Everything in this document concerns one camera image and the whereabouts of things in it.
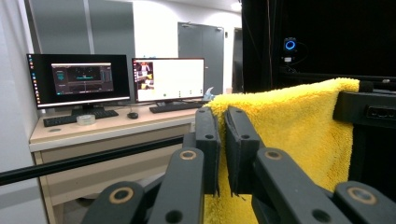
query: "white wall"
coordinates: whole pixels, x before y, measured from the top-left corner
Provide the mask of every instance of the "white wall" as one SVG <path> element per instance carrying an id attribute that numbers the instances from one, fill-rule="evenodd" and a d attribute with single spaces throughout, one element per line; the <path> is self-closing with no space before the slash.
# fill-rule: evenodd
<path id="1" fill-rule="evenodd" d="M 224 39 L 224 89 L 232 86 L 233 29 L 242 27 L 238 13 L 193 7 L 172 2 L 134 2 L 134 41 L 136 57 L 177 57 L 177 23 L 223 27 L 228 37 Z"/>
<path id="2" fill-rule="evenodd" d="M 22 0 L 0 1 L 0 172 L 34 164 L 29 138 L 37 113 L 25 62 L 31 46 L 25 15 Z M 0 223 L 46 222 L 36 179 L 0 187 Z"/>

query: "computer monitor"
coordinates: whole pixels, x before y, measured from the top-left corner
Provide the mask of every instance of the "computer monitor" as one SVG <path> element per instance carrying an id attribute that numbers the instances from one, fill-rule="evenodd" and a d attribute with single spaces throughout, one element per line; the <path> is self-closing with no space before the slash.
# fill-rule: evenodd
<path id="1" fill-rule="evenodd" d="M 137 103 L 169 103 L 204 96 L 204 58 L 133 58 Z"/>
<path id="2" fill-rule="evenodd" d="M 125 55 L 27 54 L 37 109 L 131 99 Z"/>

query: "ceiling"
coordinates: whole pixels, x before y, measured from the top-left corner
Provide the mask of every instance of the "ceiling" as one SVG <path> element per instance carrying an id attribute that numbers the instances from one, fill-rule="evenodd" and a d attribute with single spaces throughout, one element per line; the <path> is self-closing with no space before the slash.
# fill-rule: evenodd
<path id="1" fill-rule="evenodd" d="M 224 11 L 235 12 L 231 9 L 231 4 L 238 2 L 238 0 L 162 0 L 167 2 L 177 2 L 197 7 L 209 7 L 220 9 Z"/>

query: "cable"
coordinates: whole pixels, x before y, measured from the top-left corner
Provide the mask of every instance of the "cable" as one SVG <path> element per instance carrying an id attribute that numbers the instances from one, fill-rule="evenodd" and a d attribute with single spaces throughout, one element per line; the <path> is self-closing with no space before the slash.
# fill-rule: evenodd
<path id="1" fill-rule="evenodd" d="M 296 70 L 295 68 L 292 68 L 292 67 L 290 67 L 290 66 L 288 66 L 288 65 L 286 65 L 286 67 L 289 68 L 289 70 L 290 70 L 292 73 L 298 73 L 297 70 Z"/>
<path id="2" fill-rule="evenodd" d="M 305 47 L 306 54 L 305 54 L 305 56 L 304 56 L 301 60 L 299 60 L 299 61 L 297 61 L 297 62 L 295 62 L 295 63 L 288 63 L 288 66 L 295 65 L 295 64 L 297 64 L 297 63 L 301 63 L 301 62 L 303 62 L 306 58 L 308 58 L 308 55 L 309 55 L 309 48 L 308 48 L 308 46 L 307 46 L 306 44 L 302 43 L 302 42 L 297 42 L 297 44 L 302 45 L 302 46 Z"/>
<path id="3" fill-rule="evenodd" d="M 267 19 L 268 19 L 268 60 L 270 65 L 270 85 L 271 89 L 273 88 L 273 76 L 272 76 L 272 52 L 271 52 L 271 21 L 270 21 L 270 1 L 267 0 Z"/>

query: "computer mouse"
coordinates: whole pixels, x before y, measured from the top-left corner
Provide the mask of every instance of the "computer mouse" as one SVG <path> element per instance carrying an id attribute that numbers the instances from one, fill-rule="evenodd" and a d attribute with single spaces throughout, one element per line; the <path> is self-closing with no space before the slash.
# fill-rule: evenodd
<path id="1" fill-rule="evenodd" d="M 137 119 L 137 118 L 139 118 L 139 114 L 137 114 L 136 112 L 128 113 L 127 116 L 128 116 L 129 119 Z"/>

